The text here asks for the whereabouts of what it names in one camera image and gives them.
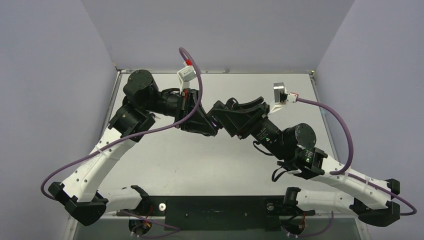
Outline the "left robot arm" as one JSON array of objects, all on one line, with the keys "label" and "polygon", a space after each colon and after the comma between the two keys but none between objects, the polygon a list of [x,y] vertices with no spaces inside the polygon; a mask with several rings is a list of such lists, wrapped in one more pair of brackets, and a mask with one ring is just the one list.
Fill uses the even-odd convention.
[{"label": "left robot arm", "polygon": [[80,224],[90,226],[109,212],[132,210],[143,215],[149,210],[149,195],[137,185],[118,190],[99,187],[124,154],[143,136],[156,132],[156,114],[173,117],[172,127],[181,129],[195,116],[205,116],[203,88],[190,88],[192,80],[201,81],[201,72],[186,66],[177,72],[177,79],[178,88],[160,90],[150,71],[131,73],[122,89],[122,106],[92,152],[77,161],[78,168],[69,177],[48,187],[52,198]]}]

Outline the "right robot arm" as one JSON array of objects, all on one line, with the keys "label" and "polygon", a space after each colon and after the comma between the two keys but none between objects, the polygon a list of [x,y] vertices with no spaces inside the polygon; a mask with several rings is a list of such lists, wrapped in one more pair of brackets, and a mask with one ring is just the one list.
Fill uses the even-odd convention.
[{"label": "right robot arm", "polygon": [[281,130],[269,119],[269,111],[262,97],[243,104],[230,98],[226,103],[216,102],[207,117],[216,129],[225,129],[232,137],[253,137],[288,174],[333,188],[289,187],[282,199],[287,213],[340,212],[376,227],[387,227],[400,219],[400,205],[393,201],[400,193],[397,180],[378,180],[355,170],[342,172],[342,163],[315,146],[317,138],[308,124]]}]

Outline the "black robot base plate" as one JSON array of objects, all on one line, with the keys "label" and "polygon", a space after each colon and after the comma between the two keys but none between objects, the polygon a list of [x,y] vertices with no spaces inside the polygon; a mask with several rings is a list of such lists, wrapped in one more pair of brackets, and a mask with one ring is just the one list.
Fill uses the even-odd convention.
[{"label": "black robot base plate", "polygon": [[150,196],[129,213],[163,217],[166,230],[176,227],[182,231],[277,231],[283,222],[313,216],[315,211],[285,204],[282,195]]}]

